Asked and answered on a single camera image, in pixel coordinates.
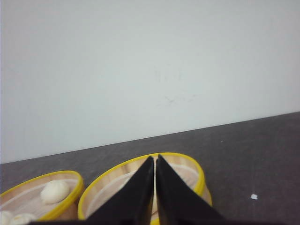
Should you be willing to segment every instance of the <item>gray surface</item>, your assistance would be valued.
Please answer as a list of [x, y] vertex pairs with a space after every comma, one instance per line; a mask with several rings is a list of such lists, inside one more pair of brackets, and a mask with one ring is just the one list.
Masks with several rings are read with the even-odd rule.
[[3, 164], [1, 192], [57, 170], [76, 170], [88, 185], [120, 162], [173, 151], [200, 163], [214, 207], [225, 217], [297, 225], [299, 150], [300, 112]]

